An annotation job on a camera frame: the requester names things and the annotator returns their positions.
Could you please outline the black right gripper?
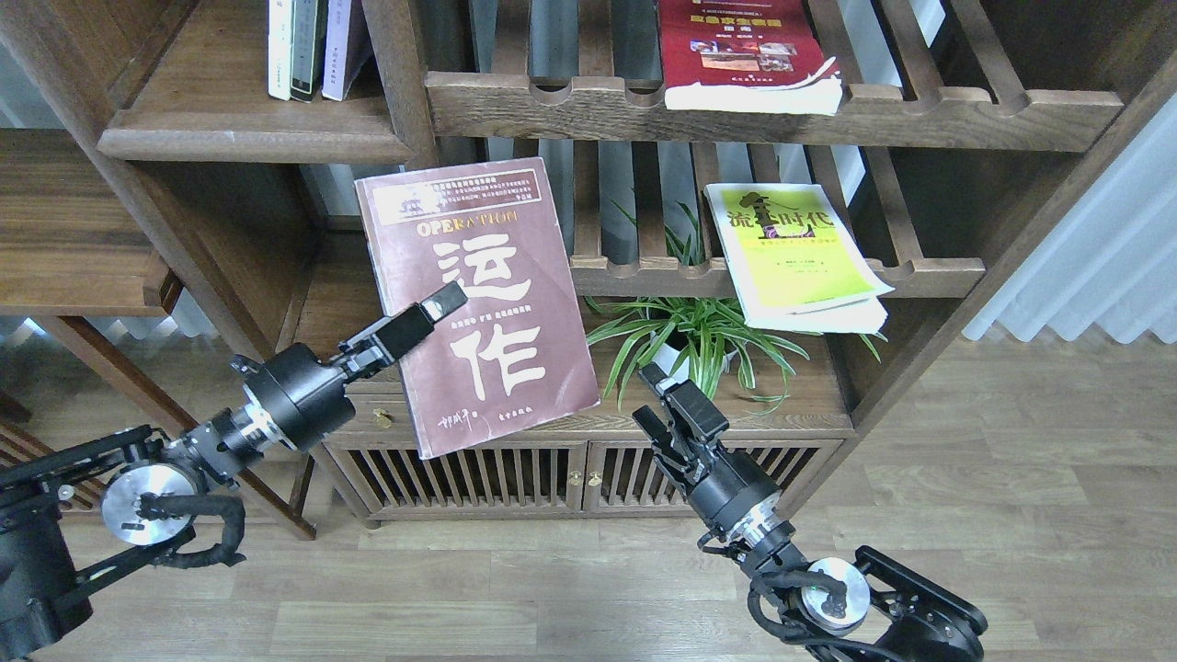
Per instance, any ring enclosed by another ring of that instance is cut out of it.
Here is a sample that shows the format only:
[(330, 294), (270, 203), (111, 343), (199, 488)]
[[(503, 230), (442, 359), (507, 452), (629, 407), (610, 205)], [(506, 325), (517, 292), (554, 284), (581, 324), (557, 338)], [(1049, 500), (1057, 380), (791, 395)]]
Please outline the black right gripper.
[(794, 528), (776, 512), (782, 486), (742, 450), (729, 450), (720, 437), (729, 419), (693, 382), (677, 380), (656, 363), (638, 376), (663, 409), (632, 413), (647, 436), (656, 465), (699, 516), (714, 538), (733, 545), (787, 545)]

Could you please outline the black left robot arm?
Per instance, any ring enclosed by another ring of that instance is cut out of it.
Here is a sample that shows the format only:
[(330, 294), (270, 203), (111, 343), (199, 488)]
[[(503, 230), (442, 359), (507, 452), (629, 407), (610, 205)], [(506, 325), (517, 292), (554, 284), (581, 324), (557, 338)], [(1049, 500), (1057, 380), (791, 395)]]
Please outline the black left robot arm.
[[(91, 596), (147, 565), (232, 567), (246, 531), (235, 496), (217, 495), (281, 444), (308, 452), (355, 415), (345, 393), (394, 365), (438, 322), (467, 302), (448, 282), (424, 302), (384, 317), (341, 343), (327, 363), (297, 343), (265, 363), (242, 356), (246, 403), (177, 439), (140, 425), (4, 469), (1, 649), (21, 658), (53, 646), (92, 615)], [(64, 541), (60, 503), (72, 486), (112, 474), (100, 512), (124, 552), (77, 570)]]

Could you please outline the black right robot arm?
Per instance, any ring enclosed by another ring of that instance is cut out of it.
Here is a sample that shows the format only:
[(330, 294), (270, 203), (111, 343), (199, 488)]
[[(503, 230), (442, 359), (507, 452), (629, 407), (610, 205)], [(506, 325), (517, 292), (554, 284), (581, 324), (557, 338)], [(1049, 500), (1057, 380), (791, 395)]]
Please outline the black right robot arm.
[(749, 576), (749, 613), (773, 637), (819, 661), (980, 661), (988, 618), (966, 600), (862, 547), (853, 562), (807, 560), (777, 512), (782, 489), (749, 454), (722, 445), (729, 419), (693, 382), (656, 364), (640, 371), (658, 395), (634, 422), (656, 465), (707, 532), (701, 552), (722, 554)]

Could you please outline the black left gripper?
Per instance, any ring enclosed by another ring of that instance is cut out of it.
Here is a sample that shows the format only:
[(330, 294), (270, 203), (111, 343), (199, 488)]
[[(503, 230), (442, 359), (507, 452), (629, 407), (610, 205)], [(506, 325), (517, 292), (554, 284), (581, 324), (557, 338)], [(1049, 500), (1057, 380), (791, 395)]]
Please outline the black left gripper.
[(327, 433), (348, 423), (354, 405), (350, 382), (366, 380), (394, 365), (432, 332), (438, 322), (466, 305), (459, 282), (446, 282), (421, 304), (383, 317), (340, 344), (327, 363), (297, 343), (265, 363), (234, 356), (231, 365), (245, 378), (247, 402), (230, 415), (237, 435), (234, 454), (261, 454), (274, 443), (307, 452)]

